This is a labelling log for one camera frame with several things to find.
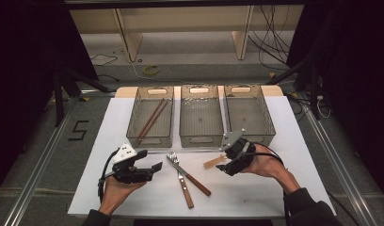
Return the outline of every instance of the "person's left hand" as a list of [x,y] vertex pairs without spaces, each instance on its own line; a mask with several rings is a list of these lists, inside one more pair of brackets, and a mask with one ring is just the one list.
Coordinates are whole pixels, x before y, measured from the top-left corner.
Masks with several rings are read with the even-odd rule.
[[113,176],[106,178],[104,187],[104,198],[99,211],[108,216],[127,199],[127,197],[135,190],[146,185],[146,182],[135,184],[124,184],[118,182]]

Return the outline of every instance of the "gray floor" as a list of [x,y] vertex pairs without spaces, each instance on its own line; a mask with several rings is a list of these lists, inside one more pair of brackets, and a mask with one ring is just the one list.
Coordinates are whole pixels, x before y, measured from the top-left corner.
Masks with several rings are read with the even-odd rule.
[[[282,33],[285,40],[291,41],[293,32]],[[107,74],[118,78],[116,81],[108,76],[101,76],[100,83],[112,89],[123,86],[156,86],[181,85],[185,83],[265,83],[269,81],[269,74],[279,74],[281,70],[269,70],[258,59],[259,52],[251,41],[245,60],[237,60],[229,32],[217,33],[170,33],[146,34],[139,49],[137,59],[130,65],[122,52],[120,37],[115,35],[85,35],[83,36],[91,57],[98,54],[115,56],[117,59],[104,66],[113,57],[95,57],[92,62],[97,74]],[[277,60],[264,56],[263,62],[272,67],[284,68]],[[157,75],[143,73],[145,65],[158,65],[160,72]],[[291,78],[282,81],[280,87],[284,92],[293,91]],[[83,83],[79,84],[83,90],[93,89]],[[87,93],[80,100],[69,118],[69,122],[61,134],[55,151],[48,162],[37,189],[28,204],[20,225],[79,225],[82,219],[67,215],[72,202],[72,196],[77,188],[79,179],[87,164],[89,153],[97,136],[104,117],[105,110],[110,101],[110,95],[102,93]],[[291,102],[291,108],[297,113],[300,108]],[[296,114],[296,120],[305,138],[312,155],[313,162],[318,169],[325,188],[345,206],[356,219],[358,216],[349,200],[337,173],[330,164],[328,157],[315,134],[304,110]],[[48,103],[46,110],[41,113],[40,123],[36,126],[34,136],[26,144],[26,151],[22,153],[11,169],[6,181],[0,189],[0,225],[10,213],[22,188],[26,184],[33,169],[55,131],[55,103]],[[69,138],[80,137],[72,129],[77,121],[78,128],[87,130],[83,140],[71,141]],[[330,116],[321,117],[332,144],[338,151],[344,165],[361,195],[368,204],[369,210],[375,216],[378,225],[384,225],[384,196],[373,181],[360,159],[354,155],[354,148],[349,142],[344,129],[338,121]],[[352,220],[340,205],[334,202],[338,219],[345,225],[353,225]],[[274,225],[285,225],[284,220],[274,220]],[[132,225],[131,219],[116,218],[111,225]]]

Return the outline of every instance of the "wooden stick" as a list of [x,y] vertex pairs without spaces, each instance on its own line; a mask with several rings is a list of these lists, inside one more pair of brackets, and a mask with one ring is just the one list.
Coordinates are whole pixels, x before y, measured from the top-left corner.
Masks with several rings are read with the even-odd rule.
[[163,109],[166,107],[167,101],[163,98],[160,104],[155,108],[152,115],[149,117],[148,121],[145,123],[143,129],[139,133],[139,138],[145,137],[146,134],[148,134],[149,130],[153,126],[154,122],[157,120],[159,115],[162,113]]
[[209,168],[217,165],[218,163],[224,162],[225,159],[227,159],[227,156],[225,154],[221,154],[219,157],[203,163],[204,169],[208,170]]

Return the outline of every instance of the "tabletop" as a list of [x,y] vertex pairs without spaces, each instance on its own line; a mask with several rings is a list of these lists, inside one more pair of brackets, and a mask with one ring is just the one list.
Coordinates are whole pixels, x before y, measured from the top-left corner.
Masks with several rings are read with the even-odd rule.
[[[179,130],[180,87],[174,89],[172,147],[149,150],[147,157],[136,161],[136,166],[140,169],[150,168],[159,162],[163,162],[163,168],[153,175],[152,181],[135,191],[113,216],[200,219],[283,218],[282,190],[275,180],[244,173],[231,177],[217,168],[204,169],[204,162],[220,155],[218,148],[194,149],[181,146],[180,137],[176,132]],[[89,209],[99,208],[98,179],[108,156],[127,141],[126,131],[135,91],[136,88],[121,88],[116,97],[111,99],[73,197],[69,215],[82,218],[88,214]],[[321,200],[332,206],[289,102],[286,97],[279,96],[280,89],[277,86],[263,86],[263,91],[264,95],[268,94],[265,95],[265,100],[277,131],[269,147],[282,158],[285,167],[295,175],[300,185],[308,188],[315,201]],[[192,209],[186,205],[176,169],[166,160],[166,154],[170,151],[177,153],[180,165],[187,172],[212,191],[212,195],[207,197],[190,181],[185,180],[195,204]]]

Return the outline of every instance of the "hand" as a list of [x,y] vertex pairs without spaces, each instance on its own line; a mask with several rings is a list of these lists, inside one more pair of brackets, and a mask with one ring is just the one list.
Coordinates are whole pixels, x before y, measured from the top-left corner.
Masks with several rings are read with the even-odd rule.
[[[255,144],[256,153],[272,153],[263,145]],[[267,155],[255,155],[250,166],[241,172],[250,172],[263,177],[271,177],[280,183],[286,194],[300,188],[295,176],[288,171],[276,158]]]
[[135,190],[146,185],[146,182],[135,184],[124,184],[118,182],[113,176],[106,178],[104,187],[104,198],[99,211],[108,216],[127,199],[127,197]]

